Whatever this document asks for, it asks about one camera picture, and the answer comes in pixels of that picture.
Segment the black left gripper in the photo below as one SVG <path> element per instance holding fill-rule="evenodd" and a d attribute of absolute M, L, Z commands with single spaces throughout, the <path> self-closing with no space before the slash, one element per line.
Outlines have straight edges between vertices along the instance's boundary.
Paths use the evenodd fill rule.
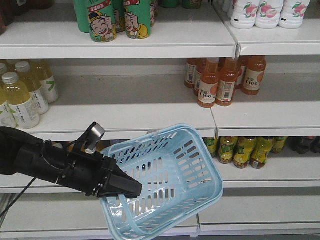
<path fill-rule="evenodd" d="M 115 159 L 99 152 L 71 152 L 56 183 L 83 192 L 86 196 L 107 198 L 124 195 L 131 199 L 139 197 L 143 185 L 120 168 L 116 168 Z"/>

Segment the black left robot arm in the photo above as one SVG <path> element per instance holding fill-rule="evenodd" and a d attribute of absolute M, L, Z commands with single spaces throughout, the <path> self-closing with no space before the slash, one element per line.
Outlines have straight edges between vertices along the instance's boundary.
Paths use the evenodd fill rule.
<path fill-rule="evenodd" d="M 143 188 L 113 158 L 83 152 L 78 144 L 67 151 L 53 146 L 50 140 L 11 127 L 0 129 L 0 173 L 20 173 L 97 198 L 137 198 Z"/>

